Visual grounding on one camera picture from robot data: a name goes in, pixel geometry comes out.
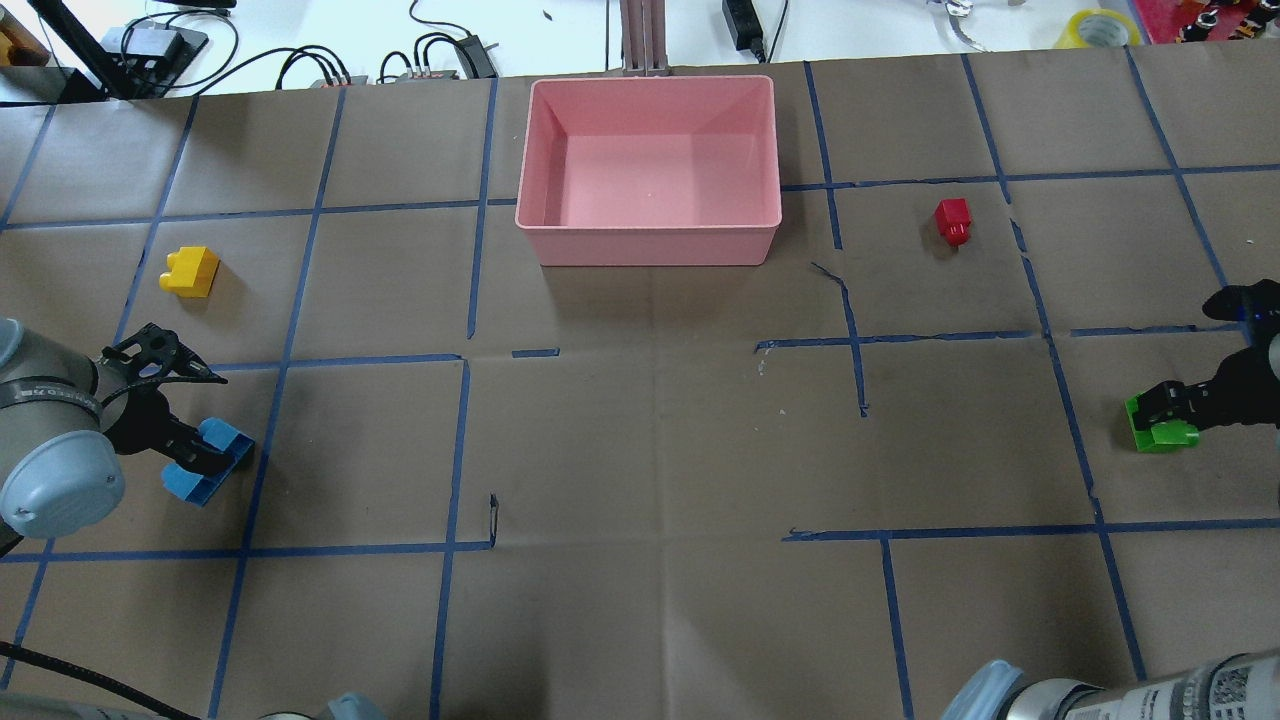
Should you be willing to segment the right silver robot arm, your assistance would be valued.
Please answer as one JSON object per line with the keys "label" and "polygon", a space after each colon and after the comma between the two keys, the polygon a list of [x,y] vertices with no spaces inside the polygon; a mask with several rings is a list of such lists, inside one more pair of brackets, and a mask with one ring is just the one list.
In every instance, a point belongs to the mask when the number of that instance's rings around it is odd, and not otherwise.
{"label": "right silver robot arm", "polygon": [[1021,700],[1065,679],[1133,711],[1137,687],[1277,643],[1277,475],[1267,430],[1189,457],[1129,456],[1097,516],[1074,430],[1116,454],[1115,389],[1160,350],[1225,338],[1071,338],[1085,396],[1041,340],[844,352],[685,350],[474,363],[462,550],[355,550],[297,512],[357,482],[440,480],[454,402],[410,447],[365,421],[321,441],[321,380],[291,382],[215,715],[311,712],[347,691],[392,719],[927,719],[992,659]]}

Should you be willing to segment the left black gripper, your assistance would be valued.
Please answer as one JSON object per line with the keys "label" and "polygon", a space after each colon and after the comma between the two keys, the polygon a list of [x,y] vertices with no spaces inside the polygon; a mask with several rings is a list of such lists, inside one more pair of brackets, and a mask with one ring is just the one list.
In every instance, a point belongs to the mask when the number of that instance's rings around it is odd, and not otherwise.
{"label": "left black gripper", "polygon": [[154,450],[184,471],[215,475],[229,468],[229,424],[202,420],[197,427],[180,421],[156,386],[125,392],[104,409],[114,420],[102,433],[119,455]]}

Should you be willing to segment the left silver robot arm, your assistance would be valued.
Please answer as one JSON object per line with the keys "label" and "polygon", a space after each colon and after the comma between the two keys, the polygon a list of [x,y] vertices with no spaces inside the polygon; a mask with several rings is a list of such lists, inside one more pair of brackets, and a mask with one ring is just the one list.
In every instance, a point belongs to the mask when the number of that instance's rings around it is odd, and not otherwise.
{"label": "left silver robot arm", "polygon": [[1,322],[3,551],[100,523],[125,495],[120,460],[168,459],[164,487],[204,506],[253,454],[228,421],[180,420],[163,387],[223,384],[179,336],[148,323],[96,357]]}

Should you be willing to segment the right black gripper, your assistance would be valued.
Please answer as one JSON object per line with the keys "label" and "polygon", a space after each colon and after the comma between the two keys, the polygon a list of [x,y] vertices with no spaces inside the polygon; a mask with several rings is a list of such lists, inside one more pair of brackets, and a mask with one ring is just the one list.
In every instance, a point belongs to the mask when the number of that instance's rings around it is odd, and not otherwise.
{"label": "right black gripper", "polygon": [[1279,425],[1279,380],[1263,350],[1226,356],[1202,383],[1164,380],[1140,395],[1155,433],[1201,433],[1230,425]]}

